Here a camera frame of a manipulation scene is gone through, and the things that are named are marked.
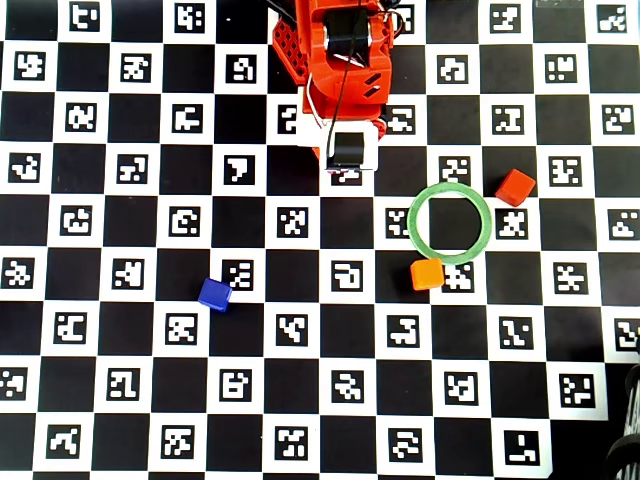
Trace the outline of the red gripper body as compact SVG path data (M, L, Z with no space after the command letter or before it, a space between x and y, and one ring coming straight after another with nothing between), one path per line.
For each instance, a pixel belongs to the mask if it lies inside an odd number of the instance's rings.
M316 102L317 112L320 119L325 122L326 128L329 128L335 103ZM369 121L378 130L378 139L381 140L387 132L387 125L381 119L382 106L375 104L350 104L342 103L338 113L339 121ZM311 105L305 96L301 97L301 145L302 146L320 146L325 141L321 141L323 126L316 121Z

